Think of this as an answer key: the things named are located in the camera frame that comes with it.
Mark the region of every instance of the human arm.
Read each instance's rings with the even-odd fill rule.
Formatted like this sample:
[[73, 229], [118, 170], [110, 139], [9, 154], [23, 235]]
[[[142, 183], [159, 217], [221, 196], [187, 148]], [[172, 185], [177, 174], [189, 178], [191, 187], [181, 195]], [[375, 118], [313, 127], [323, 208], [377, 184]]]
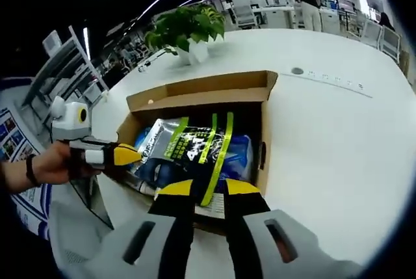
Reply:
[[[39, 184], [51, 183], [59, 185], [70, 180], [67, 161], [71, 157], [70, 147], [63, 142], [54, 142], [42, 154], [33, 157], [32, 169], [34, 177]], [[1, 163], [6, 187], [10, 193], [17, 194], [34, 185], [26, 176], [26, 161]], [[84, 168], [84, 176], [98, 174], [97, 170]]]

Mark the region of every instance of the office desk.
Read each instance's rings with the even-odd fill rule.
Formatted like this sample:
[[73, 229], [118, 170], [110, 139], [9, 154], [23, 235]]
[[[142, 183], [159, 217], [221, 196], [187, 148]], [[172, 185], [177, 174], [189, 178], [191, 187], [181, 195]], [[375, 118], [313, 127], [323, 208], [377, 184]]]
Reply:
[[[265, 199], [314, 232], [336, 259], [366, 264], [396, 227], [415, 175], [416, 97], [387, 55], [326, 33], [254, 29], [209, 43], [210, 58], [181, 66], [163, 55], [130, 72], [92, 111], [92, 132], [116, 140], [125, 98], [155, 86], [221, 73], [272, 70], [272, 145]], [[361, 83], [369, 96], [293, 75], [302, 68]], [[99, 186], [115, 227], [146, 208], [105, 176]], [[234, 278], [226, 240], [196, 230], [187, 278]]]
[[[293, 29], [297, 28], [295, 9], [293, 6], [265, 7], [254, 9], [255, 14], [266, 16], [266, 28], [270, 29]], [[322, 18], [322, 28], [324, 32], [340, 34], [339, 18], [336, 10], [321, 8], [319, 9]]]

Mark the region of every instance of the cardboard box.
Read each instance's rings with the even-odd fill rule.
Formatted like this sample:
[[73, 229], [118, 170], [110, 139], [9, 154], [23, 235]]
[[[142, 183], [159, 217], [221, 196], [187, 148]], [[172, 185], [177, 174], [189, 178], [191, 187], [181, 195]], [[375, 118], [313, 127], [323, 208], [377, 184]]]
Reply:
[[139, 132], [158, 118], [232, 111], [233, 134], [249, 135], [252, 140], [252, 183], [264, 195], [271, 138], [267, 100], [277, 78], [278, 74], [271, 71], [231, 73], [172, 83], [129, 96], [130, 113], [118, 129], [118, 141], [134, 145]]

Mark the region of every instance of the power outlet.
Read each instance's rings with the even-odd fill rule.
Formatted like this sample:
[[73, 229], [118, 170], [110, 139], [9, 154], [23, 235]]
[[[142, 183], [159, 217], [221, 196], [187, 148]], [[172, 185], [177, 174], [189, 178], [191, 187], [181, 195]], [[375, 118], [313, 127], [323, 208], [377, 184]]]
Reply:
[[302, 73], [299, 72], [299, 68], [296, 68], [297, 72], [292, 72], [291, 74], [288, 74], [290, 76], [294, 77], [301, 77], [304, 79], [309, 79], [315, 82], [319, 82], [322, 84], [328, 84], [332, 86], [336, 86], [339, 88], [344, 88], [351, 90], [352, 92], [357, 92], [358, 94], [364, 95], [366, 97], [372, 98], [372, 96], [369, 95], [367, 90], [365, 89], [364, 85], [362, 83], [355, 83], [349, 79], [343, 79], [339, 76], [333, 76], [325, 73], [317, 73], [314, 71], [303, 71]]

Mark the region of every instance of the poster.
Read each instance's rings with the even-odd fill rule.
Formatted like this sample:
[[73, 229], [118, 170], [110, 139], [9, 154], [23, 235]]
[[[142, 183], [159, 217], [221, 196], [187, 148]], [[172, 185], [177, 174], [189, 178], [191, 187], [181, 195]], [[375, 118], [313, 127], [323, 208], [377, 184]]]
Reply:
[[[8, 109], [0, 111], [0, 159], [2, 161], [24, 161], [30, 154], [39, 152], [22, 133]], [[52, 186], [45, 184], [11, 198], [16, 211], [28, 230], [49, 240], [47, 220], [51, 202]]]

